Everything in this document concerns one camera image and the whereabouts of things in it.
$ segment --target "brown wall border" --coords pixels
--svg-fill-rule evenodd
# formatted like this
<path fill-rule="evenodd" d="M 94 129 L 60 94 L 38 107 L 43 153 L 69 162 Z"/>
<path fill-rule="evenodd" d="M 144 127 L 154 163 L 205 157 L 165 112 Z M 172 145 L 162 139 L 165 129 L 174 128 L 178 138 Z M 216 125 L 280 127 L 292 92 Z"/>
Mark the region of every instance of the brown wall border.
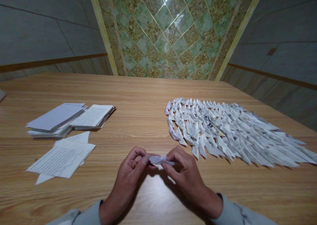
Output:
<path fill-rule="evenodd" d="M 28 68 L 42 67 L 42 66 L 48 66 L 48 65 L 58 64 L 58 63 L 73 62 L 73 61 L 78 61 L 78 60 L 82 60 L 82 59 L 103 57 L 103 56 L 107 56 L 107 53 L 99 53 L 99 54 L 91 54 L 91 55 L 77 56 L 77 57 L 56 58 L 56 59 L 43 60 L 43 61 L 2 65 L 2 66 L 0 66 L 0 73 L 13 72 L 13 71 L 23 70 L 23 69 L 28 69 Z"/>
<path fill-rule="evenodd" d="M 317 90 L 317 85 L 314 85 L 314 84 L 311 84 L 311 83 L 307 83 L 307 82 L 304 82 L 304 81 L 299 81 L 299 80 L 295 80 L 295 79 L 291 79 L 291 78 L 286 78 L 286 77 L 282 77 L 282 76 L 275 75 L 275 74 L 272 74 L 272 73 L 262 72 L 260 70 L 255 70 L 255 69 L 252 69 L 252 68 L 247 68 L 247 67 L 243 67 L 243 66 L 240 66 L 240 65 L 232 64 L 232 63 L 228 63 L 228 65 L 232 66 L 232 67 L 235 67 L 235 68 L 239 68 L 239 69 L 248 71 L 248 72 L 253 72 L 253 73 L 260 74 L 260 75 L 267 76 L 267 77 L 271 77 L 271 78 L 274 78 L 274 79 L 277 79 L 277 80 L 281 80 L 281 81 L 285 81 L 285 82 L 288 82 L 288 83 L 292 83 L 292 84 L 295 84 L 295 85 L 298 85 L 298 86 L 306 87 L 306 88 L 309 88 L 309 89 L 312 89 L 312 90 Z"/>

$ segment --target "sleeve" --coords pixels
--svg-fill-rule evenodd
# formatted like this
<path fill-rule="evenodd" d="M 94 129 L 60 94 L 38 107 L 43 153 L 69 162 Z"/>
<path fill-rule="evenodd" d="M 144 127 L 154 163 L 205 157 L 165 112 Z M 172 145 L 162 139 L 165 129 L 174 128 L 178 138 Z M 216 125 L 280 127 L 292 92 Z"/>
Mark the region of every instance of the sleeve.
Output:
<path fill-rule="evenodd" d="M 71 209 L 65 215 L 46 225 L 101 225 L 99 217 L 99 207 L 102 203 L 103 201 L 99 200 L 83 213 L 80 213 L 78 209 Z"/>
<path fill-rule="evenodd" d="M 218 195 L 222 197 L 223 209 L 219 218 L 210 219 L 215 225 L 277 225 L 247 207 L 233 204 L 226 196 Z"/>

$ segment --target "hand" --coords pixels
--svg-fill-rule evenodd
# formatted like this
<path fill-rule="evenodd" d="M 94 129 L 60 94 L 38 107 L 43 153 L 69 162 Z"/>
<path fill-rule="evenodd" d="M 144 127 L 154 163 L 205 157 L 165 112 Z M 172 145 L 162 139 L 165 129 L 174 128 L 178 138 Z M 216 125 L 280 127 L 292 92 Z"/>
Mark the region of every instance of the hand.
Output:
<path fill-rule="evenodd" d="M 149 165 L 146 151 L 134 147 L 121 163 L 113 189 L 99 208 L 101 224 L 112 224 L 126 210 L 146 167 L 155 169 L 155 166 Z"/>
<path fill-rule="evenodd" d="M 195 158 L 178 146 L 167 154 L 166 160 L 178 161 L 182 165 L 181 171 L 177 172 L 171 165 L 162 163 L 167 175 L 176 182 L 184 195 L 210 218 L 218 218 L 222 213 L 222 199 L 204 184 Z"/>

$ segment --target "wrist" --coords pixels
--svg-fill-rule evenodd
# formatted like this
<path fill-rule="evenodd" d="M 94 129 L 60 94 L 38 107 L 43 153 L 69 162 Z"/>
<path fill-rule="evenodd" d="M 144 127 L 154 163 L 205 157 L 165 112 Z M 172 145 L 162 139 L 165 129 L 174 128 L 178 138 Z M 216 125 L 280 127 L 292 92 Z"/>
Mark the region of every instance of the wrist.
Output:
<path fill-rule="evenodd" d="M 115 203 L 111 202 L 111 194 L 99 207 L 101 225 L 110 225 L 120 216 Z"/>
<path fill-rule="evenodd" d="M 204 199 L 199 204 L 200 208 L 212 219 L 220 217 L 223 209 L 223 201 L 212 189 L 205 187 Z"/>

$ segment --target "stack of lined paper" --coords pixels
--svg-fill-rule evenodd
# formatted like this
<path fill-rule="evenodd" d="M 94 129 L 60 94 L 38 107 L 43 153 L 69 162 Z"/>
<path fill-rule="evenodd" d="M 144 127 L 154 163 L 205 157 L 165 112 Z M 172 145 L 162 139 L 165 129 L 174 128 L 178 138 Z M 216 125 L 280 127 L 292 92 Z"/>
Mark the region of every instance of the stack of lined paper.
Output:
<path fill-rule="evenodd" d="M 85 113 L 74 120 L 71 125 L 75 130 L 100 129 L 115 109 L 112 105 L 92 105 Z"/>
<path fill-rule="evenodd" d="M 52 177 L 70 178 L 84 164 L 96 145 L 75 141 L 81 140 L 79 136 L 88 141 L 89 132 L 56 142 L 50 151 L 27 169 L 40 174 L 37 184 Z"/>
<path fill-rule="evenodd" d="M 62 139 L 73 129 L 71 122 L 85 112 L 85 103 L 64 103 L 27 123 L 34 139 Z"/>

